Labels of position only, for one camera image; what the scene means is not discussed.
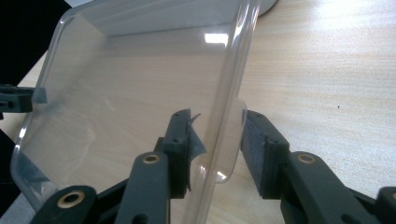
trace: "clear plastic tray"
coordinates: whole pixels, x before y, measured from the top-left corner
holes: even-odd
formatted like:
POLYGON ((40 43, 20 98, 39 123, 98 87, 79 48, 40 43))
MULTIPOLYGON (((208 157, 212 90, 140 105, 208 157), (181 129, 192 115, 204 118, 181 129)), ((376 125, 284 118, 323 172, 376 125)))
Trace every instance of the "clear plastic tray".
POLYGON ((193 127, 206 153, 191 164, 191 192, 172 201, 172 222, 205 222, 239 148, 245 105, 236 96, 259 4, 97 0, 67 11, 12 161, 33 207, 68 186, 101 192, 124 180, 172 114, 189 108, 201 114, 193 127))

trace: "black mount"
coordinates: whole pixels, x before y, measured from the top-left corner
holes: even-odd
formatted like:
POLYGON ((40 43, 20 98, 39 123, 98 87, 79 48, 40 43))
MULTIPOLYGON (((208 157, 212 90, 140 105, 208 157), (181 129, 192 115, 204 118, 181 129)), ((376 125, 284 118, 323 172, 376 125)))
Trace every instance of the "black mount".
MULTIPOLYGON (((0 85, 0 119, 3 113, 28 113, 33 111, 32 96, 35 88, 0 85)), ((45 89, 39 89, 37 103, 47 102, 45 89)))
POLYGON ((327 164, 289 143, 262 114, 247 112, 241 150, 264 199, 281 200, 288 224, 396 223, 396 188, 382 188, 374 200, 349 189, 327 164))
MULTIPOLYGON (((31 111, 31 93, 0 88, 0 112, 31 111)), ((45 100, 45 94, 38 99, 45 100)), ((189 109, 176 112, 154 151, 135 159, 128 179, 99 194, 88 186, 62 189, 32 223, 170 223, 170 200, 184 198, 191 160, 205 151, 195 149, 202 143, 192 120, 189 109)), ((376 200, 347 188, 320 157, 290 152, 288 141, 262 114, 247 112, 241 150, 260 195, 281 200, 287 224, 396 223, 396 187, 382 188, 376 200)))
POLYGON ((32 223, 170 223, 170 199, 183 199, 190 177, 191 113, 176 112, 153 152, 134 160, 128 179, 99 194, 72 186, 52 195, 32 223))

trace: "screw hole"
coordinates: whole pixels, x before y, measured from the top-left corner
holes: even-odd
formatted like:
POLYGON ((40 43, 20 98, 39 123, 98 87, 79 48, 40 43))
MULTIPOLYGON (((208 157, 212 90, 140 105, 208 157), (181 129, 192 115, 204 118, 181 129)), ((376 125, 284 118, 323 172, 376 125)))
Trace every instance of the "screw hole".
POLYGON ((155 163, 155 162, 157 162, 159 160, 160 160, 159 156, 157 156, 157 155, 149 155, 149 156, 145 157, 145 159, 143 159, 143 162, 147 163, 147 164, 152 164, 152 163, 155 163))
POLYGON ((299 161, 301 161, 303 163, 307 163, 307 164, 314 163, 317 161, 317 160, 315 160, 315 158, 313 158, 312 156, 310 156, 308 154, 300 154, 297 156, 297 159, 299 161))
POLYGON ((145 214, 139 214, 132 219, 132 224, 147 224, 149 223, 149 217, 145 214))
POLYGON ((58 207, 60 208, 71 208, 81 203, 85 198, 85 193, 82 190, 75 190, 66 193, 58 201, 58 207))
POLYGON ((343 220, 343 222, 346 224, 361 224, 361 222, 358 221, 356 218, 347 214, 341 215, 341 220, 343 220))

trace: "brass insert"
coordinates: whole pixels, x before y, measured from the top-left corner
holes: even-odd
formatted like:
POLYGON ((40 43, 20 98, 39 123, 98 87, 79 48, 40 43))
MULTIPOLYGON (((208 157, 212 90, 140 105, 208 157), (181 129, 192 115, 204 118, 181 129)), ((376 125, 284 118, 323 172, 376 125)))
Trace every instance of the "brass insert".
POLYGON ((71 208, 81 203, 85 198, 85 193, 81 190, 74 190, 66 193, 58 201, 58 207, 60 208, 71 208))
POLYGON ((152 164, 152 163, 155 163, 155 162, 159 161, 160 159, 161 158, 159 156, 157 156, 157 155, 148 155, 147 157, 145 157, 143 159, 143 162, 147 163, 147 164, 152 164))
POLYGON ((306 164, 315 163, 317 161, 317 160, 315 160, 314 157, 312 157, 308 154, 300 154, 297 156, 297 159, 303 163, 306 163, 306 164))

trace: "wooden table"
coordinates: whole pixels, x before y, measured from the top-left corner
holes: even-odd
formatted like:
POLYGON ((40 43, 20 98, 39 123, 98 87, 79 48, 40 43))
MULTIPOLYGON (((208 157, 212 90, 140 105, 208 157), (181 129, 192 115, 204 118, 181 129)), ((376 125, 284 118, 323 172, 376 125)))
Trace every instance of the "wooden table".
MULTIPOLYGON (((22 82, 34 86, 41 60, 22 82)), ((256 24, 239 96, 290 142, 375 197, 396 185, 396 4, 278 0, 256 24)), ((5 115, 15 138, 21 115, 5 115)), ((259 197, 245 161, 215 188, 207 223, 284 223, 259 197)))

